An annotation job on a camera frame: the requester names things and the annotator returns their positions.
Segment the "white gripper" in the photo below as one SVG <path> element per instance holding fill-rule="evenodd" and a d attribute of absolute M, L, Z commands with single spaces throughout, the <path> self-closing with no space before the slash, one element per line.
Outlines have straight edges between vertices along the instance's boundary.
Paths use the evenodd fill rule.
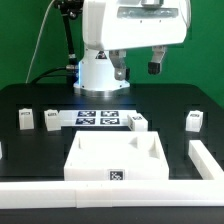
<path fill-rule="evenodd" d="M 187 34 L 189 9 L 186 0 L 164 0 L 160 7 L 147 7 L 141 0 L 106 0 L 99 43 L 109 52 L 118 81 L 128 80 L 130 69 L 125 64 L 126 51 L 152 47 L 148 73 L 158 75 L 167 52 L 166 46 L 182 43 Z"/>

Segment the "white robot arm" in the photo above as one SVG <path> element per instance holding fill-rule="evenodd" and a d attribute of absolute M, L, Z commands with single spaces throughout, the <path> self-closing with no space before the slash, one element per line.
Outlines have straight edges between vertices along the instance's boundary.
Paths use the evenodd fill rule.
<path fill-rule="evenodd" d="M 190 23 L 190 0 L 84 0 L 84 56 L 74 91 L 92 97 L 128 91 L 128 49 L 150 47 L 148 72 L 159 74 L 167 47 L 185 40 Z"/>

